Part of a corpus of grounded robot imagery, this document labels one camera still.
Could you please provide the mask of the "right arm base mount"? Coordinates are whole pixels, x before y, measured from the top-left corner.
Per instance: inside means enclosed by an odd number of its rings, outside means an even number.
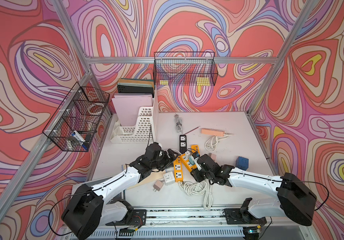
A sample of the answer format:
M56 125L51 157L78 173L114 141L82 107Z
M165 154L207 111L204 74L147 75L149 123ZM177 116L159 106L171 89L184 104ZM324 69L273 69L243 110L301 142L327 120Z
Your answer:
M226 218L228 225L261 225L267 223L265 217L257 219L248 211L241 212L241 209L224 209L223 216Z

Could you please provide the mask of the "orange power strip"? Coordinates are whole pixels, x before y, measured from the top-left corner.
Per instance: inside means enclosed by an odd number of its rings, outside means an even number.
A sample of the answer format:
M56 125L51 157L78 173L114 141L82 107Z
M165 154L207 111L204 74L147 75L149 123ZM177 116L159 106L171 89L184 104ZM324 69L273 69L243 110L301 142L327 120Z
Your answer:
M198 145L191 145L191 149L193 152L198 152L200 154L200 149Z

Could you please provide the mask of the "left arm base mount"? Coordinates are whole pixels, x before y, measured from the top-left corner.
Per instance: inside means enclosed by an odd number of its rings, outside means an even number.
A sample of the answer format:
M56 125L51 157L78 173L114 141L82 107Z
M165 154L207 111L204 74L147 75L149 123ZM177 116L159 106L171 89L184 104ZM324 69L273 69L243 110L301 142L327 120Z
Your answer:
M141 227L146 224L146 209L135 209L129 211L123 220L105 224L106 226L135 226Z

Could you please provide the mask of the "yellow power strip with adapters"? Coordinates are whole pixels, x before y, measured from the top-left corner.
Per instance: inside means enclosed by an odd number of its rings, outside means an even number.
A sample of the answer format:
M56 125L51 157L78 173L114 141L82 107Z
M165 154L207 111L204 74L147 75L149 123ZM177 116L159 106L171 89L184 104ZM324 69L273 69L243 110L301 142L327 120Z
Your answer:
M180 157L182 158L183 165L187 168L187 170L189 172L192 172L192 170L197 168L196 165L195 166L190 166L189 165L189 157L192 156L192 155L193 155L193 153L190 152L190 151L187 151L184 154L180 155Z

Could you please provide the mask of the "teal plug adapter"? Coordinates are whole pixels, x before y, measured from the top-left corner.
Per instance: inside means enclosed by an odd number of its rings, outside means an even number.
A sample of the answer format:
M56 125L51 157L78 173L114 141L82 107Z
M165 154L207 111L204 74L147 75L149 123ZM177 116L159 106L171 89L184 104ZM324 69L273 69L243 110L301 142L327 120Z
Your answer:
M189 157L189 165L190 166L195 166L196 165L195 158L193 156Z

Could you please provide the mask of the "white cube socket adapter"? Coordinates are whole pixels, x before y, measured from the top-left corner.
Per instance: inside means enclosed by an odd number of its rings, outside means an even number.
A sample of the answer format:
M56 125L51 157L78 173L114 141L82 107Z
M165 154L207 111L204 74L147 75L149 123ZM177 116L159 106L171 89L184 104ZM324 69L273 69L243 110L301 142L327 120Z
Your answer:
M166 186L174 184L176 182L175 175L173 172L167 172L163 174L163 182Z

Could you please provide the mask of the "blue cube socket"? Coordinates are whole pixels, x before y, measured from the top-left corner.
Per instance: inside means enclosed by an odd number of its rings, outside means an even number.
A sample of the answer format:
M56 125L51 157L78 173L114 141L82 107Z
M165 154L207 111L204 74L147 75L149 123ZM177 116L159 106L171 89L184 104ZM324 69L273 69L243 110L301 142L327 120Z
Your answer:
M249 159L244 157L238 157L235 162L235 167L243 171L249 168Z

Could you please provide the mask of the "pink small plug adapter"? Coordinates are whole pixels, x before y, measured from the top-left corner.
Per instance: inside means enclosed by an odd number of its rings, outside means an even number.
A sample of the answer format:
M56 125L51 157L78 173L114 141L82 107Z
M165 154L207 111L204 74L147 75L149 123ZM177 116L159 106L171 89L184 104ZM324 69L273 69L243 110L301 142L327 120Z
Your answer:
M153 185L153 190L155 192L159 192L163 186L164 186L164 183L161 180L157 180Z

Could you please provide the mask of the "black power strip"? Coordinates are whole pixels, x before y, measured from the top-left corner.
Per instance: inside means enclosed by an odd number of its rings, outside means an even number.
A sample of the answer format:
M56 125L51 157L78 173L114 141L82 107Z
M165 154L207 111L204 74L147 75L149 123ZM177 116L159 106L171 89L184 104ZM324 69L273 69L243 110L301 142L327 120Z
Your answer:
M184 154L185 152L188 151L186 135L180 135L179 137L179 150L181 154Z

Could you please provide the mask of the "pink power strip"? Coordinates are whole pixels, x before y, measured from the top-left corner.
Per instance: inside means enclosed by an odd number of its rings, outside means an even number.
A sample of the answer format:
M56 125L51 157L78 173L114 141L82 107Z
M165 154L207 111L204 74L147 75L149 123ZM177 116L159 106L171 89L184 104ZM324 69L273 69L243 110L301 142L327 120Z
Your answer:
M217 137L223 137L225 135L224 131L220 130L214 130L214 129L201 129L201 133L205 135L211 135L211 136L217 136Z

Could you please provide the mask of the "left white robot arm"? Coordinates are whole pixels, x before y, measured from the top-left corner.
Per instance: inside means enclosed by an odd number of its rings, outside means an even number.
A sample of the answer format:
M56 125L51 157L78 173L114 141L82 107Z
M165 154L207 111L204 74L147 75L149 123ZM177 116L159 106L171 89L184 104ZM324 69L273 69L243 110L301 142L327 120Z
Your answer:
M157 142L148 145L145 153L121 173L94 186L78 187L61 216L62 221L79 240L87 239L98 227L107 224L141 226L142 218L127 201L111 200L151 173L169 168L178 156L171 149L164 151Z

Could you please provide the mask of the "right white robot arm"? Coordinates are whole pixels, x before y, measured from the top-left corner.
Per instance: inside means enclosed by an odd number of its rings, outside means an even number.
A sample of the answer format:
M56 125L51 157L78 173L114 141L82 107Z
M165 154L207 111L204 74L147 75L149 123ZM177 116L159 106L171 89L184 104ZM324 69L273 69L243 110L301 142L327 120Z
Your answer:
M287 217L301 226L311 226L316 207L316 195L295 175L268 176L220 166L209 155L195 158L193 177L198 182L208 180L210 185L250 189L267 196L266 199L247 198L234 217L251 223L265 217Z

